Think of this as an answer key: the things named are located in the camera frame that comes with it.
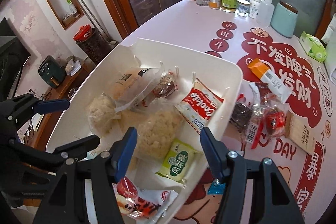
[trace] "orange and white snack package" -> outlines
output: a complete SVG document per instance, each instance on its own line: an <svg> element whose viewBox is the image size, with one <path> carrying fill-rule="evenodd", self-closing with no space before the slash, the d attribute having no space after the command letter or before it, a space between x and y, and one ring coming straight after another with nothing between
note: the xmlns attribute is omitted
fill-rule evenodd
<svg viewBox="0 0 336 224"><path fill-rule="evenodd" d="M184 119L200 134L216 109L224 99L215 95L198 78L194 82L189 94L177 104L177 110Z"/></svg>
<svg viewBox="0 0 336 224"><path fill-rule="evenodd" d="M265 63L261 62L260 59L255 59L248 65L248 68L262 82L268 83L268 88L280 99L281 103L286 103L292 93L290 88Z"/></svg>

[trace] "television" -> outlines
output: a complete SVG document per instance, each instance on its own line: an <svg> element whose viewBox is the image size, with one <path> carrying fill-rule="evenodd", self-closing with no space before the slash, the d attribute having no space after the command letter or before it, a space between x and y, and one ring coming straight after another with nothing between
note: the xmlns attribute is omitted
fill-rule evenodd
<svg viewBox="0 0 336 224"><path fill-rule="evenodd" d="M0 22L0 102L15 96L22 68L29 57L30 53L3 18Z"/></svg>

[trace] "blue wrapper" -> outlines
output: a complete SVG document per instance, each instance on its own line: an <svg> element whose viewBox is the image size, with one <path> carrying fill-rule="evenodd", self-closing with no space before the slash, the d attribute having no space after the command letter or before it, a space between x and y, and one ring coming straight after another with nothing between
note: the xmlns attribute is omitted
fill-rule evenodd
<svg viewBox="0 0 336 224"><path fill-rule="evenodd" d="M208 195L223 195L225 185L225 183L219 183L218 179L214 179L214 181L211 183L211 186L209 187Z"/></svg>

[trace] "red circle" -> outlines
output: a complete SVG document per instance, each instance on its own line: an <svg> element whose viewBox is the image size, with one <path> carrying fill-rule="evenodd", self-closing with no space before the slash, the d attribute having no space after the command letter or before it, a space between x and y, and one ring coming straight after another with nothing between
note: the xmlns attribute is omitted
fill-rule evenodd
<svg viewBox="0 0 336 224"><path fill-rule="evenodd" d="M232 39L233 38L233 33L227 29L219 29L216 34L218 37L222 39Z"/></svg>
<svg viewBox="0 0 336 224"><path fill-rule="evenodd" d="M215 52L225 52L227 49L229 49L229 44L221 38L215 38L210 41L209 46L212 50Z"/></svg>
<svg viewBox="0 0 336 224"><path fill-rule="evenodd" d="M207 54L211 54L211 55L214 55L214 56L216 56L216 57L220 57L220 58L222 58L222 56L221 56L219 53L214 52L214 51L207 51L207 52L205 52L205 53L207 53Z"/></svg>
<svg viewBox="0 0 336 224"><path fill-rule="evenodd" d="M223 26L223 28L228 29L228 30L235 30L235 29L237 29L237 25L234 24L233 22L223 22L222 26Z"/></svg>

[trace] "white storage box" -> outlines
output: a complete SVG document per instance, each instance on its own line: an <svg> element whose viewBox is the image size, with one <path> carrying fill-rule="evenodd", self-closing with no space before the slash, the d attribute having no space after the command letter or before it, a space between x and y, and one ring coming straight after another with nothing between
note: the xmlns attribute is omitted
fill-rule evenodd
<svg viewBox="0 0 336 224"><path fill-rule="evenodd" d="M175 66L179 67L181 85L178 92L172 94L171 100L174 102L181 101L189 93L193 72L210 90L224 98L224 103L217 109L208 124L215 138L220 140L229 122L243 79L240 68L232 62L209 54L138 38L132 46L118 45L85 80L72 97L69 109L59 119L48 141L46 151L51 153L60 145L91 134L87 120L87 106L117 80L120 72L130 67L137 67L139 64L144 68L156 68L160 66L160 62L166 71L174 70ZM202 151L199 134L187 122L184 122L181 132L178 132L176 137ZM141 160L138 161L139 173L136 172L135 177L131 179L141 189L173 189L179 193L166 211L165 217L161 217L158 221L159 224L164 224L169 222L187 200L207 165L204 155L196 157L186 174L185 188L171 179L155 175L161 165L148 164ZM89 220L91 224L95 224L94 206L89 200L90 198L87 198ZM128 223L135 222L128 217L124 219Z"/></svg>

